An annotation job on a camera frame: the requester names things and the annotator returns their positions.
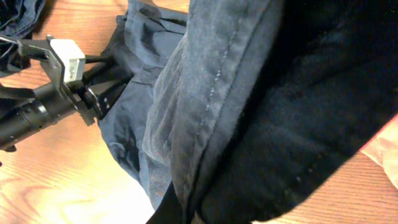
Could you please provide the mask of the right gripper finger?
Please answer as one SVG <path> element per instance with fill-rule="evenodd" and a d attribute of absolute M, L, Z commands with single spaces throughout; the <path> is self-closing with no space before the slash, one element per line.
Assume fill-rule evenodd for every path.
<path fill-rule="evenodd" d="M 175 193 L 173 182 L 170 183 L 159 207 L 146 224 L 186 224 L 183 208 Z"/>

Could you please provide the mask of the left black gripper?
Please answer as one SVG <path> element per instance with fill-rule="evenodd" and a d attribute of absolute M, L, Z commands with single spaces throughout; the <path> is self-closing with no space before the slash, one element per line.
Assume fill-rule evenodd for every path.
<path fill-rule="evenodd" d="M 103 119 L 134 74 L 112 56 L 87 55 L 76 78 L 67 83 L 74 107 L 86 125 Z"/>

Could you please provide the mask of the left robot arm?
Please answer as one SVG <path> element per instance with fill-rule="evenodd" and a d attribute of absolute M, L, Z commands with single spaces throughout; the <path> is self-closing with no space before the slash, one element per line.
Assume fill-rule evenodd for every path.
<path fill-rule="evenodd" d="M 92 84 L 115 66 L 112 57 L 86 55 L 71 39 L 1 40 L 17 46 L 21 58 L 40 61 L 48 84 L 36 89 L 1 87 L 1 99 L 15 102 L 1 110 L 1 150 L 16 151 L 16 144 L 78 113 L 86 125 L 103 119 L 131 79 L 116 76 Z"/>

